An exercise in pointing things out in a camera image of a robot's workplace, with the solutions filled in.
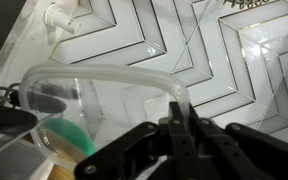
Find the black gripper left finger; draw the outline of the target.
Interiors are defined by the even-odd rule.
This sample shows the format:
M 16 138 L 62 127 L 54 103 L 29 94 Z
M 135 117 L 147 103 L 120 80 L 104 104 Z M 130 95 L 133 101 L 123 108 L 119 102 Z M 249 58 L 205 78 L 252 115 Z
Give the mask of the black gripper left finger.
M 37 118 L 29 112 L 0 105 L 0 134 L 27 132 L 34 128 L 37 122 Z

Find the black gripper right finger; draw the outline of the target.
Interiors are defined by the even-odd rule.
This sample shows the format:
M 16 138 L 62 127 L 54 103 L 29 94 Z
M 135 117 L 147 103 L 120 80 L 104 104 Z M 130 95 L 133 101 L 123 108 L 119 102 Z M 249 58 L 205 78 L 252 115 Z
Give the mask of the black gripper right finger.
M 78 163 L 75 180 L 288 180 L 288 143 L 239 123 L 220 128 L 176 102 Z

